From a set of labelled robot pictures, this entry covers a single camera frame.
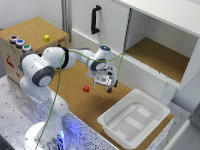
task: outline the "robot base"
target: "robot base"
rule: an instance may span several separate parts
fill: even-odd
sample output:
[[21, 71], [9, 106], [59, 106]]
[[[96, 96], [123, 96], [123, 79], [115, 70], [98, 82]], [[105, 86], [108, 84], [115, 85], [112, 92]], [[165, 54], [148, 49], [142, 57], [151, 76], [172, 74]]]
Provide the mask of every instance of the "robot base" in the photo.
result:
[[[42, 128], [42, 126], [44, 125], [44, 122], [40, 122], [37, 123], [35, 125], [33, 125], [25, 134], [24, 137], [24, 149], [25, 150], [35, 150], [37, 142], [34, 140], [34, 137], [37, 135], [37, 133], [39, 132], [39, 130]], [[65, 140], [64, 140], [64, 144], [65, 144], [65, 150], [67, 149], [68, 145], [70, 142], [70, 138], [66, 137], [65, 134]], [[37, 147], [37, 150], [56, 150], [55, 146], [51, 147], [49, 149], [49, 147], [45, 147], [45, 148], [41, 148], [41, 147]]]

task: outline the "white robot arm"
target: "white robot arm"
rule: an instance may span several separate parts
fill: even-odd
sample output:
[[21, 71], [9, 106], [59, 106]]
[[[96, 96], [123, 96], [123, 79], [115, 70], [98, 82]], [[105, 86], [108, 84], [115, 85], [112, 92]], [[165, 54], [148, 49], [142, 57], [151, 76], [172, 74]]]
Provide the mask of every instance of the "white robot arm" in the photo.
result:
[[[60, 68], [61, 58], [64, 52], [65, 56], [61, 66], [62, 69], [71, 68], [75, 64], [77, 58], [88, 67], [88, 76], [93, 78], [95, 83], [107, 87], [116, 86], [116, 68], [112, 67], [110, 62], [106, 62], [110, 59], [111, 55], [110, 48], [106, 46], [101, 46], [95, 54], [89, 49], [68, 50], [63, 47], [49, 47], [45, 49], [42, 57], [38, 56], [33, 51], [27, 51], [20, 58], [22, 70], [24, 72], [24, 76], [20, 81], [20, 86], [32, 99], [37, 100], [46, 106], [49, 112], [53, 105], [55, 92], [52, 91], [48, 85], [51, 83], [55, 74], [54, 68]], [[59, 145], [58, 149], [66, 149], [67, 146], [65, 145], [64, 137], [63, 139], [59, 139], [59, 137], [63, 130], [62, 116], [67, 114], [67, 112], [68, 104], [60, 96], [57, 96], [51, 118], [39, 143], [41, 150], [55, 149], [55, 147], [59, 145], [59, 142], [55, 144], [55, 139], [63, 141], [62, 144]], [[35, 144], [37, 144], [43, 129], [44, 125], [34, 136], [33, 140]], [[25, 144], [25, 149], [28, 149], [27, 146], [29, 146], [30, 149], [30, 143]]]

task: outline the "wooden shelf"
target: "wooden shelf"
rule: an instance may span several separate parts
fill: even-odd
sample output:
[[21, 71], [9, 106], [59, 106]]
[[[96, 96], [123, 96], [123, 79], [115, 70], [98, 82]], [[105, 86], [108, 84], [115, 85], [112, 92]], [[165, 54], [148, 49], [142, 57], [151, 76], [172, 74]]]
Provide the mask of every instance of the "wooden shelf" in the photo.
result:
[[178, 82], [190, 60], [149, 38], [144, 38], [126, 53]]

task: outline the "cardboard box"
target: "cardboard box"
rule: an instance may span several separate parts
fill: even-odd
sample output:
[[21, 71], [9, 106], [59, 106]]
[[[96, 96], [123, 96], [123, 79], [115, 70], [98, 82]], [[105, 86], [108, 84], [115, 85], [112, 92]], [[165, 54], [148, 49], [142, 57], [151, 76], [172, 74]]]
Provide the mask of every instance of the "cardboard box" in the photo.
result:
[[[47, 47], [69, 47], [69, 35], [48, 23], [40, 17], [35, 17], [25, 22], [0, 31], [0, 50], [7, 75], [19, 84], [23, 77], [20, 66], [22, 49], [10, 44], [10, 36], [17, 35], [32, 46], [33, 51], [42, 54]], [[45, 42], [44, 36], [49, 35], [50, 41]]]

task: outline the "white wall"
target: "white wall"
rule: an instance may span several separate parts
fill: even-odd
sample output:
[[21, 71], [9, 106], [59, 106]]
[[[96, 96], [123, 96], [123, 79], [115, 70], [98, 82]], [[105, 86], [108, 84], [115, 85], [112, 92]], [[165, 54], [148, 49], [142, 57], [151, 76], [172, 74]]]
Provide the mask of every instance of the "white wall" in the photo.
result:
[[0, 28], [36, 16], [62, 29], [61, 0], [0, 0]]
[[200, 102], [200, 71], [183, 87], [177, 91], [173, 102], [192, 112]]

